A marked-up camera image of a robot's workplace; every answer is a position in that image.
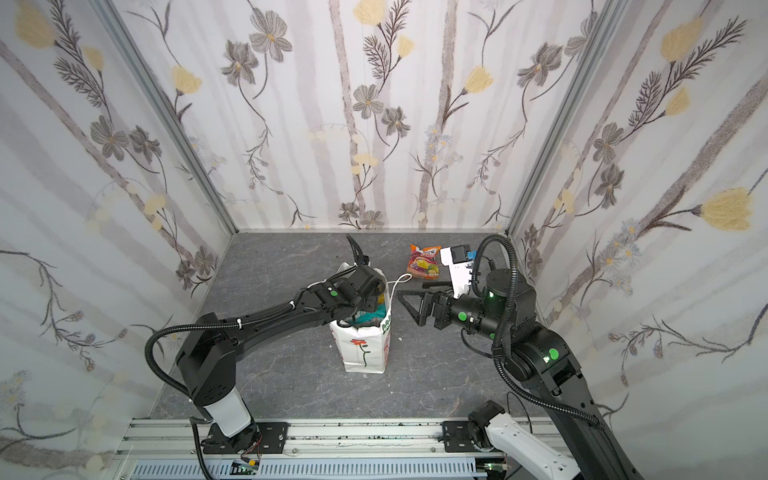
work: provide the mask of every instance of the candy packet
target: candy packet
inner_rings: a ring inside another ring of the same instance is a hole
[[[411,244],[411,261],[408,264],[408,273],[419,278],[434,280],[440,276],[437,265],[437,253],[440,247],[430,247],[424,250]]]

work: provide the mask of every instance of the floral wallpaper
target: floral wallpaper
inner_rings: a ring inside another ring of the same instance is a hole
[[[513,235],[645,478],[768,467],[767,18],[630,2]]]
[[[239,228],[500,230],[603,2],[115,4]]]
[[[87,2],[0,11],[0,476],[101,478],[229,235]]]

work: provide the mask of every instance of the white paper bag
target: white paper bag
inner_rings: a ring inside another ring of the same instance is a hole
[[[343,264],[339,271],[349,268],[349,265]],[[381,322],[381,326],[364,326],[355,328],[354,326],[342,327],[336,322],[331,322],[331,333],[339,348],[344,369],[347,372],[360,373],[384,373],[386,360],[389,356],[389,327],[391,309],[389,306],[389,285],[384,289],[384,304],[386,306],[386,317]]]

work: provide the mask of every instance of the gray table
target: gray table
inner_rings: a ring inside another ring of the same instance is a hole
[[[396,280],[408,266],[410,244],[420,247],[468,243],[483,233],[358,233],[373,266]],[[496,244],[486,255],[505,265]],[[298,288],[327,278],[351,252],[341,233],[240,233],[233,239],[202,309],[220,317],[250,313],[289,300]],[[440,280],[449,280],[440,266]],[[400,284],[414,290],[419,282]],[[490,350],[488,340],[469,339]],[[419,328],[395,300],[389,362],[381,374],[347,373],[323,326],[294,333],[251,353],[237,364],[237,388],[256,418],[405,418],[466,416],[486,400],[506,405],[506,385],[492,361],[469,351],[459,330]],[[525,416],[510,396],[513,416]],[[527,404],[531,416],[543,410]],[[197,412],[179,392],[166,387],[152,419],[185,419]]]

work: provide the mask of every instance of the metal corner post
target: metal corner post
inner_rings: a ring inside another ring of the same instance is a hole
[[[128,29],[125,23],[123,23],[117,7],[115,7],[112,0],[89,1],[109,37],[120,51],[123,59],[128,63],[129,68],[133,71],[141,90],[144,91],[152,105],[154,113],[160,118],[171,140],[187,161],[193,177],[197,180],[211,207],[219,216],[230,235],[234,235],[237,233],[237,226],[221,201],[216,187],[211,183],[203,164],[200,162],[200,158],[197,157],[192,145],[190,145],[187,135],[184,133],[184,128],[176,118],[176,115],[170,110],[165,100],[163,89],[157,83],[144,57],[141,56],[131,34],[128,33]]]
[[[558,145],[562,141],[565,129],[568,127],[571,119],[576,113],[579,102],[589,85],[589,81],[592,79],[600,64],[603,53],[605,52],[608,43],[618,26],[619,20],[621,19],[621,14],[624,12],[624,8],[629,1],[630,0],[607,0],[605,2],[603,12],[598,18],[597,24],[594,26],[594,34],[589,38],[587,47],[584,49],[584,57],[578,63],[576,73],[574,74],[571,83],[568,85],[568,90],[565,92],[565,97],[558,109],[558,113],[555,115],[550,130],[547,133],[547,137],[545,138],[545,142],[541,146],[541,150],[536,157],[536,162],[534,163],[533,170],[525,184],[520,201],[515,205],[514,210],[511,212],[511,218],[505,230],[507,236],[520,227],[526,210],[531,206],[534,195],[541,184],[541,179],[551,163]]]

